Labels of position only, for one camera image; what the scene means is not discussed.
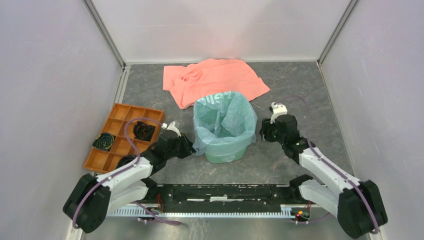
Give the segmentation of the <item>green trash bin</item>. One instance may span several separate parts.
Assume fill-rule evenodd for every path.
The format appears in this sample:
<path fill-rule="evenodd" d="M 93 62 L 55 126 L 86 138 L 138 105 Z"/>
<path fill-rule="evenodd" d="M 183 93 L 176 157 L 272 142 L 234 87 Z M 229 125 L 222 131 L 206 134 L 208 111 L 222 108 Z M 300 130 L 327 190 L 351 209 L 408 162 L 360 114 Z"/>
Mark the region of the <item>green trash bin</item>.
<path fill-rule="evenodd" d="M 204 155 L 213 164 L 229 163 L 241 159 L 248 146 L 248 144 L 236 145 L 235 143 L 208 145 L 204 150 Z"/>

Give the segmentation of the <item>translucent blue trash bag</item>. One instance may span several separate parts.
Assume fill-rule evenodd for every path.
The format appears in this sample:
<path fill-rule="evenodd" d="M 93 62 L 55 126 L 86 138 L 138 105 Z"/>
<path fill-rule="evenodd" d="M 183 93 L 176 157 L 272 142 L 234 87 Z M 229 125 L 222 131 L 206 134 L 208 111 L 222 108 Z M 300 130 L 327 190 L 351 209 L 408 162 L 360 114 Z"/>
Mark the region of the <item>translucent blue trash bag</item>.
<path fill-rule="evenodd" d="M 208 145 L 250 145 L 256 141 L 257 114 L 240 92 L 215 93 L 198 99 L 193 106 L 197 156 Z"/>

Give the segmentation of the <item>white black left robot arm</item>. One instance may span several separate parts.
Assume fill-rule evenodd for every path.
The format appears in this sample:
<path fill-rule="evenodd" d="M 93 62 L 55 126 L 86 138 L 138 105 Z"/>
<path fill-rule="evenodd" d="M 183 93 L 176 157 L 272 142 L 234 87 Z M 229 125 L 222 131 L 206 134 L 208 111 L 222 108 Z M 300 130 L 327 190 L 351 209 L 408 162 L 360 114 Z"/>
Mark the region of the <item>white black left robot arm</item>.
<path fill-rule="evenodd" d="M 75 229 L 91 233 L 109 213 L 129 203 L 139 200 L 153 203 L 157 190 L 149 183 L 150 176 L 164 168 L 168 160 L 184 159 L 193 153 L 193 143 L 184 133 L 164 130 L 157 142 L 128 163 L 99 176 L 83 175 L 62 211 Z"/>

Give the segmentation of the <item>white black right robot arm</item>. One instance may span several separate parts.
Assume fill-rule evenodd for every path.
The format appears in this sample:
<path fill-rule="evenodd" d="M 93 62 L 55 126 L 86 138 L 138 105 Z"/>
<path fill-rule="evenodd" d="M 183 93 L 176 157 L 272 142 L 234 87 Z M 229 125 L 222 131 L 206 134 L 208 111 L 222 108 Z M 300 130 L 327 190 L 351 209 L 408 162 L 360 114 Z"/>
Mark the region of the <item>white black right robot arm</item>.
<path fill-rule="evenodd" d="M 259 131 L 262 140 L 281 145 L 284 154 L 310 171 L 294 178 L 289 199 L 295 204 L 311 201 L 337 218 L 340 227 L 353 239 L 378 234 L 388 223 L 380 190 L 372 180 L 360 180 L 330 161 L 316 145 L 301 136 L 293 115 L 264 118 Z"/>

